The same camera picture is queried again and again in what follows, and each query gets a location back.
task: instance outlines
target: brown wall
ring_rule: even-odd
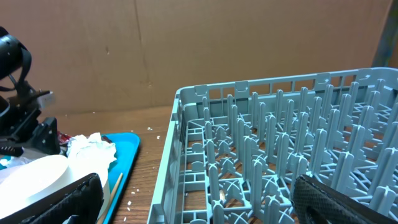
[[[183,86],[370,67],[391,0],[3,0],[51,113],[171,105]]]

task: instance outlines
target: cardboard backdrop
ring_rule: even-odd
[[[183,86],[370,67],[391,0],[3,0],[47,113],[171,105]]]

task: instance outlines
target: wooden stick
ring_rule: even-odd
[[[104,223],[106,214],[108,214],[109,208],[110,208],[110,206],[112,204],[112,201],[113,201],[113,198],[114,198],[114,195],[116,194],[116,191],[119,188],[119,184],[120,184],[120,181],[122,180],[122,176],[123,176],[123,173],[120,173],[118,181],[116,181],[116,184],[113,187],[111,195],[109,196],[108,206],[106,206],[106,209],[105,209],[104,213],[102,213],[101,217],[98,219],[97,224],[103,224]]]

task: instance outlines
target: table surface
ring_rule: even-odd
[[[146,223],[171,110],[171,106],[165,106],[57,116],[58,130],[72,136],[77,134],[88,136],[95,132],[107,134],[134,131],[140,137],[141,150],[113,223]]]

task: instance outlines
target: gray plastic rack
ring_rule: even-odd
[[[178,90],[148,223],[294,223],[300,174],[398,220],[397,94],[392,68]]]

